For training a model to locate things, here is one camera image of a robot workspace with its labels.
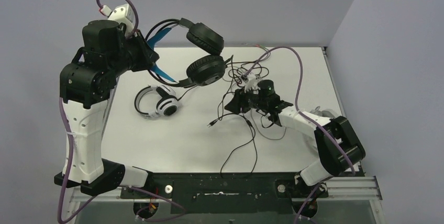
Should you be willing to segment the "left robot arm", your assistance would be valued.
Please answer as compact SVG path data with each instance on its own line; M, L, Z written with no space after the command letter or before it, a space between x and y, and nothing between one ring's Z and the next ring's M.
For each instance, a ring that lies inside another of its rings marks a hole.
M83 46L60 72L59 110L67 136L63 170L54 176L62 189L79 187L97 196L118 187L153 193L151 173L102 157L102 139L118 78L150 69L159 58L140 30L94 20L82 29Z

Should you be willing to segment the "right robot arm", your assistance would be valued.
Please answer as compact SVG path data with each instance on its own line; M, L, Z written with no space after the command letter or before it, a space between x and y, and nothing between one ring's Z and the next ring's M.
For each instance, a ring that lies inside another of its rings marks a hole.
M308 196L315 184L341 175L365 158L362 143L344 116L333 118L324 110L313 114L284 101L274 90L272 80L260 80L254 87L238 88L224 109L243 114L252 109L263 112L273 124L298 131L313 145L318 159L299 172L295 191Z

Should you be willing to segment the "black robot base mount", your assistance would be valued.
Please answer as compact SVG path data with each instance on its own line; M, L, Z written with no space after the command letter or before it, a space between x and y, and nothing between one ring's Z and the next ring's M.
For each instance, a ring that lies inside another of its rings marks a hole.
M134 211L149 204L156 213L169 203L154 198L153 193L167 198L170 214L255 214L298 211L304 200L306 207L315 207L318 198L326 198L325 186L312 192L296 172L254 173L149 173L143 192L123 184L121 197L134 199Z

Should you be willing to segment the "black headphones with blue band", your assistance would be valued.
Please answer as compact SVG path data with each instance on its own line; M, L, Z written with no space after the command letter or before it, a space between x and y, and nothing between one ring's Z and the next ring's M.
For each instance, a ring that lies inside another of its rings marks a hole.
M187 40L208 55L195 60L188 66L186 79L176 81L157 65L149 70L150 75L163 85L182 88L206 86L221 79L226 69L226 62L220 55L224 48L224 38L203 23L193 23L186 18L163 20L154 25L145 36L148 46L154 48L155 44L175 26L187 28Z

